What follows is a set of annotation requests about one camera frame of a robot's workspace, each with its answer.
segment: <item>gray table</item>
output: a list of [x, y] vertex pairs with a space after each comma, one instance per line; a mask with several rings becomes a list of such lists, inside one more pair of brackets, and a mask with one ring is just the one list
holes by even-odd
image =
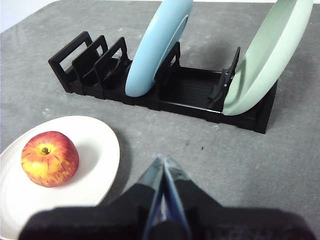
[[[58, 1], [1, 34], [1, 151], [58, 117], [106, 122], [120, 144], [110, 201], [158, 153], [171, 155], [225, 206], [268, 207], [303, 216], [320, 238], [320, 5], [278, 83], [266, 135], [226, 124], [65, 93], [48, 59], [82, 31], [124, 36], [133, 59], [159, 2]], [[181, 65], [221, 70], [240, 59], [269, 3], [196, 2], [181, 39]]]

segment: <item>oval plate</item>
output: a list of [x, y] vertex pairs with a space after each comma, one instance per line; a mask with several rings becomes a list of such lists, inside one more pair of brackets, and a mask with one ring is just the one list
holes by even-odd
[[153, 87], [156, 72], [179, 41], [192, 6], [193, 0], [163, 0], [135, 53], [126, 79], [126, 95], [139, 97]]
[[238, 115], [256, 105], [272, 88], [306, 29], [312, 0], [278, 0], [236, 70], [222, 113]]
[[[65, 184], [46, 188], [33, 183], [21, 167], [25, 144], [35, 135], [57, 131], [74, 143], [79, 167]], [[28, 219], [39, 211], [66, 206], [96, 206], [118, 171], [120, 148], [112, 129], [88, 116], [47, 121], [15, 140], [1, 154], [1, 238], [17, 239]]]

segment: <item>white wall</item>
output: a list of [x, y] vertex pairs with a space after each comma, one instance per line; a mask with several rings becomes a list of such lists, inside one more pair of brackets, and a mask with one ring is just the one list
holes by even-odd
[[[0, 0], [1, 33], [56, 0]], [[194, 2], [274, 3], [276, 0], [194, 0]]]

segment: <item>apple stem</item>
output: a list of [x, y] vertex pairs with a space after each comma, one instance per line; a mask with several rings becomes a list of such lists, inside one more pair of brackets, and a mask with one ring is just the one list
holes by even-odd
[[42, 152], [45, 153], [46, 155], [50, 153], [47, 147], [42, 148]]

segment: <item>white plate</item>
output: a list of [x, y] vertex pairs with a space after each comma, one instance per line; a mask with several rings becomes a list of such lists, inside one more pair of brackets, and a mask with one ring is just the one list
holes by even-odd
[[[33, 183], [20, 164], [25, 144], [47, 131], [66, 135], [79, 154], [75, 175], [65, 184], [51, 188]], [[88, 116], [57, 118], [20, 136], [1, 154], [1, 238], [17, 239], [36, 212], [99, 204], [116, 177], [119, 159], [115, 133], [104, 122]]]

